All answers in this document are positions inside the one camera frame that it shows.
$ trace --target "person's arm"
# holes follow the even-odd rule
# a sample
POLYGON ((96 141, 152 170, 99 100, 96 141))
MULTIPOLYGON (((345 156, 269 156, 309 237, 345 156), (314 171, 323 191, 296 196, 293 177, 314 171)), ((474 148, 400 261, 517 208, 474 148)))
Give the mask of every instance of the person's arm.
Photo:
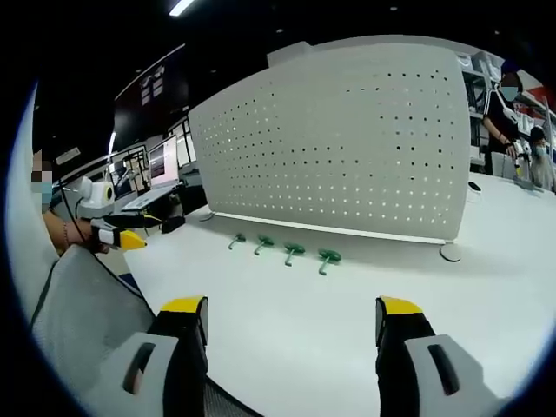
MULTIPOLYGON (((91 244, 93 234, 89 222, 77 219, 76 227, 74 222, 64 222, 51 211, 44 213, 43 219, 44 224, 46 224, 46 229, 49 232, 50 240, 58 253, 65 252, 74 243, 81 246, 89 246, 91 244)), ((108 247, 102 245, 98 250, 106 253, 108 252, 108 247)))
POLYGON ((492 120, 490 120, 490 117, 485 116, 483 118, 483 125, 485 126, 486 130, 488 130, 488 133, 494 136, 498 141, 500 141, 500 143, 502 143, 503 145, 510 143, 510 140, 505 137, 496 126, 494 126, 494 123, 492 120))
POLYGON ((493 123, 493 119, 491 118, 491 115, 500 115, 504 111, 503 108, 504 106, 500 102, 500 98, 498 97, 496 91, 492 89, 489 90, 486 93, 483 125, 485 126, 486 130, 488 130, 488 133, 490 133, 496 140, 498 140, 503 145, 506 145, 506 153, 513 159, 515 159, 517 157, 517 153, 515 151, 515 148, 511 146, 512 141, 510 140, 510 138, 506 137, 502 134, 502 132, 500 132, 500 130, 493 123))

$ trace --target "cable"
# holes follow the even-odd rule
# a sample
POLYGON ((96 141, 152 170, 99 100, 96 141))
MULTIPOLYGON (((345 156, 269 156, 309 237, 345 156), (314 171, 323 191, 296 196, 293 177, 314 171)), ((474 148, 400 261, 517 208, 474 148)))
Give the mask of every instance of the cable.
POLYGON ((76 202, 76 209, 73 210, 73 212, 76 214, 76 217, 77 217, 77 218, 79 218, 79 216, 77 215, 77 208, 79 207, 79 203, 81 202, 81 200, 82 200, 83 198, 84 198, 84 197, 81 197, 79 200, 77 200, 77 202, 76 202))
POLYGON ((49 276, 46 278, 46 282, 44 283, 43 289, 41 290, 41 294, 38 296, 38 302, 36 303, 35 311, 31 316, 31 322, 30 322, 31 328, 33 328, 36 318, 38 317, 38 314, 43 310, 44 301, 46 300, 46 294, 49 292, 50 289, 50 281, 52 281, 52 272, 54 271, 54 267, 56 266, 57 263, 58 261, 52 263, 52 266, 50 267, 50 271, 49 271, 49 276))
MULTIPOLYGON (((56 166, 55 163, 54 163, 54 162, 51 162, 51 163, 52 163, 52 167, 54 168, 54 167, 56 166)), ((77 226, 76 218, 75 218, 75 217, 73 216, 73 214, 71 213, 70 206, 69 206, 69 204, 68 204, 68 198, 66 197, 66 193, 65 193, 64 190, 63 190, 63 186, 60 187, 60 191, 62 192, 62 200, 63 200, 63 203, 65 204, 66 209, 68 210, 69 217, 71 217, 71 221, 73 222, 74 226, 75 226, 76 229, 77 229, 77 233, 79 233, 79 235, 81 236, 81 240, 82 240, 83 242, 86 242, 85 236, 83 236, 83 233, 82 233, 81 229, 79 228, 79 226, 77 226)), ((105 270, 106 272, 109 273, 109 275, 110 275, 113 279, 115 279, 119 284, 121 284, 125 289, 127 289, 127 290, 128 290, 131 294, 133 294, 135 297, 138 297, 138 298, 141 298, 142 300, 145 300, 145 298, 142 296, 141 292, 136 293, 135 291, 133 291, 133 290, 128 286, 128 284, 126 284, 125 282, 123 282, 122 280, 120 280, 120 278, 119 278, 116 274, 114 274, 106 265, 104 265, 104 263, 103 263, 100 259, 98 259, 98 257, 96 256, 96 254, 94 254, 93 252, 91 252, 91 254, 92 254, 93 257, 95 258, 95 260, 104 268, 104 270, 105 270)), ((145 302, 145 304, 147 305, 148 309, 150 310, 149 304, 148 304, 147 302, 145 302)))

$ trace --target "white desk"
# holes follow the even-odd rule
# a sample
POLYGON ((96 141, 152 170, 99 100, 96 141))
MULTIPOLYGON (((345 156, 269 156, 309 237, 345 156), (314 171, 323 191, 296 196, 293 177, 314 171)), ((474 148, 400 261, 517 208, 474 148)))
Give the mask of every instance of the white desk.
POLYGON ((439 247, 215 217, 207 208, 170 235, 149 238, 125 258, 154 311, 172 299, 208 297, 208 374, 268 416, 379 413, 374 372, 374 299, 390 295, 423 308, 483 366, 500 397, 520 386, 547 343, 556 313, 556 196, 471 174, 449 263, 439 247), (242 232, 246 243, 227 246, 242 232), (258 233, 278 246, 253 255, 258 233), (284 241, 308 251, 284 266, 284 241), (317 248, 340 266, 318 274, 317 248))

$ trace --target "white perforated panel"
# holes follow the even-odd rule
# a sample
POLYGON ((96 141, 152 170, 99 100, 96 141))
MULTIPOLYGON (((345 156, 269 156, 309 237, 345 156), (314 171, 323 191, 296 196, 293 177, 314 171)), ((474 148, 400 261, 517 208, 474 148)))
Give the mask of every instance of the white perforated panel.
POLYGON ((189 114, 216 212, 451 240, 470 127, 455 54, 384 43, 241 80, 189 114))

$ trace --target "green plastic clip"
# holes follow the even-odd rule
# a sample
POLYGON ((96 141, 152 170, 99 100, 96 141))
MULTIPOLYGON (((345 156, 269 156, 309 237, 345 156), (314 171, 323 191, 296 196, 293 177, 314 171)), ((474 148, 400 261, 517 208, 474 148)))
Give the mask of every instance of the green plastic clip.
POLYGON ((284 247, 288 251, 288 257, 286 258, 287 267, 292 266, 291 259, 294 254, 301 255, 305 253, 305 248, 302 245, 298 245, 297 243, 284 243, 284 247))
POLYGON ((232 250, 236 242, 245 242, 247 239, 245 238, 244 234, 238 233, 235 235, 234 240, 228 245, 228 249, 232 250))
POLYGON ((255 249, 255 255, 259 255, 260 254, 260 249, 263 246, 274 246, 275 245, 275 241, 273 241, 271 238, 269 238, 268 236, 265 235, 259 235, 259 246, 257 246, 257 249, 255 249))
POLYGON ((324 262, 322 263, 321 267, 319 268, 319 274, 321 274, 321 275, 326 276, 327 273, 324 271, 324 269, 326 268, 326 266, 328 265, 329 262, 339 262, 339 261, 341 261, 341 255, 338 252, 335 252, 335 251, 330 250, 330 249, 319 249, 319 255, 321 256, 321 258, 324 259, 324 262))

